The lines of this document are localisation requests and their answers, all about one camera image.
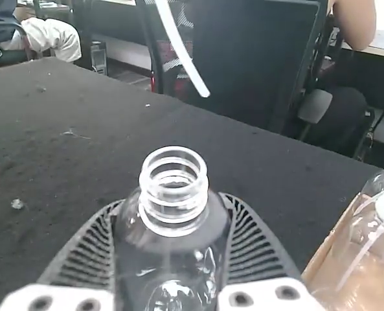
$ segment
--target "screw hole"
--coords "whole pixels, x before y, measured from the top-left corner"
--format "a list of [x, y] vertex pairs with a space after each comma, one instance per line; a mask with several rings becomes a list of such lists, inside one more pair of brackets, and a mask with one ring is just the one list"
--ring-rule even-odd
[[254, 304], [251, 296], [243, 292], [236, 292], [229, 296], [231, 306], [246, 307]]
[[29, 311], [46, 311], [52, 304], [52, 298], [49, 296], [41, 296], [33, 300], [29, 306]]
[[101, 308], [100, 303], [97, 300], [86, 299], [82, 301], [76, 309], [77, 311], [99, 311]]
[[275, 293], [279, 299], [282, 300], [297, 300], [300, 298], [298, 291], [290, 286], [281, 286], [275, 290]]

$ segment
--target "floor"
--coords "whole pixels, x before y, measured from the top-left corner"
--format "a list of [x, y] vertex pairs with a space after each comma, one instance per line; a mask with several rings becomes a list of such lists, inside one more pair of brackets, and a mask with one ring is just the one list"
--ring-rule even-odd
[[108, 76], [124, 83], [150, 91], [150, 77], [134, 72], [127, 65], [115, 60], [107, 60]]

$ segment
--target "person's leg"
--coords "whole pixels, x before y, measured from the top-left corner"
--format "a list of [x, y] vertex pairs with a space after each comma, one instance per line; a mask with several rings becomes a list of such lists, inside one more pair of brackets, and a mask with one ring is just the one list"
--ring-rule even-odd
[[306, 142], [344, 154], [352, 149], [347, 145], [352, 144], [355, 130], [365, 119], [367, 102], [363, 94], [350, 87], [326, 91], [333, 95], [332, 103], [318, 124], [311, 127]]
[[[80, 37], [69, 24], [56, 19], [38, 19], [35, 17], [22, 21], [22, 27], [27, 33], [30, 48], [35, 52], [52, 49], [55, 56], [65, 62], [73, 62], [81, 57]], [[23, 49], [23, 42], [18, 32], [15, 32], [9, 44], [3, 44], [6, 50]]]

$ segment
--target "black pants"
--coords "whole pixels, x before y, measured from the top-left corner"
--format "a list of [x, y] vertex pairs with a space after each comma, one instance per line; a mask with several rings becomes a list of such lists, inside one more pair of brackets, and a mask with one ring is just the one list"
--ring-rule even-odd
[[322, 119], [311, 127], [306, 142], [352, 156], [366, 130], [363, 128], [366, 99], [351, 87], [333, 87], [326, 91], [333, 95], [332, 103]]

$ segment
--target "plastic bottle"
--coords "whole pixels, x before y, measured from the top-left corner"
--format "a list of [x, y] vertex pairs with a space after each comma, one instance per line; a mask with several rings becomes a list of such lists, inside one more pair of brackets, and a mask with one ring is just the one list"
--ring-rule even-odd
[[366, 203], [367, 200], [376, 200], [380, 193], [384, 191], [384, 170], [371, 177], [359, 193], [357, 209], [355, 215], [360, 213], [364, 206], [373, 207], [374, 205]]
[[117, 310], [214, 310], [231, 225], [204, 160], [170, 146], [144, 161], [116, 231]]
[[336, 236], [310, 290], [327, 310], [384, 311], [384, 191]]

